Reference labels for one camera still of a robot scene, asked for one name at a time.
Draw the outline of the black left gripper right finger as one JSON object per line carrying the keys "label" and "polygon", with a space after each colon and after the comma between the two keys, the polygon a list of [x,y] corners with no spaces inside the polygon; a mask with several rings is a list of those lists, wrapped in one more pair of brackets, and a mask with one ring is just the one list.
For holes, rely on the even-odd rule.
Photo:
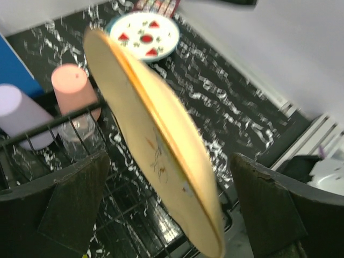
{"label": "black left gripper right finger", "polygon": [[231,172],[255,257],[343,257],[343,196],[240,153]]}

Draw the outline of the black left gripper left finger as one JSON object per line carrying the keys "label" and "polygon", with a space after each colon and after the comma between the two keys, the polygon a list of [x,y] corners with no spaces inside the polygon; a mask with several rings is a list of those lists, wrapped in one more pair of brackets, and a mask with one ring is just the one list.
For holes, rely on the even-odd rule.
{"label": "black left gripper left finger", "polygon": [[101,150],[1,190],[1,257],[82,257],[93,235],[110,159]]}

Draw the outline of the peach floral plate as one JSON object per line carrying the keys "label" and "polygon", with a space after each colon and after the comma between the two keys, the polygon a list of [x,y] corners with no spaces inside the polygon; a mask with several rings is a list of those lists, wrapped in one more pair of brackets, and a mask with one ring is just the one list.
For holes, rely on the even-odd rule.
{"label": "peach floral plate", "polygon": [[223,257],[216,176],[176,94],[160,75],[99,29],[85,31],[83,48],[129,151],[170,216],[201,253]]}

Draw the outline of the teal scalloped plate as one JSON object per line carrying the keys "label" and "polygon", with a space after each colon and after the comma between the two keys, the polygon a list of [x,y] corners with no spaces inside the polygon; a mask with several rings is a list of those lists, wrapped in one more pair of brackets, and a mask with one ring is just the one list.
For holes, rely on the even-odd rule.
{"label": "teal scalloped plate", "polygon": [[111,30],[113,25],[117,22],[117,20],[119,19],[119,17],[113,17],[108,23],[107,25],[104,27],[104,32],[108,35],[110,35]]}

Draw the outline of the white watermelon pattern plate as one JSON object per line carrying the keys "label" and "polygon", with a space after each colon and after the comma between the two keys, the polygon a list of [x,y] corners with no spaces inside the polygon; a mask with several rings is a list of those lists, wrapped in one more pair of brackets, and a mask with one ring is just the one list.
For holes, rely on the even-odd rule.
{"label": "white watermelon pattern plate", "polygon": [[109,36],[136,58],[151,63],[175,51],[180,40],[180,29],[170,18],[138,11],[119,17]]}

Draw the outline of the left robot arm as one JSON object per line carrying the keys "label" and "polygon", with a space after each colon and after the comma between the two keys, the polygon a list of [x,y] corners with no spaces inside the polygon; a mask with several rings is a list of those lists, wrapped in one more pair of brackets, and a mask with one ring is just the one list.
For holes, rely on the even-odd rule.
{"label": "left robot arm", "polygon": [[[234,184],[255,257],[343,257],[343,162],[318,161],[302,182],[307,156],[286,174],[235,153]],[[1,257],[81,257],[105,188],[109,157],[85,160],[1,191]]]}

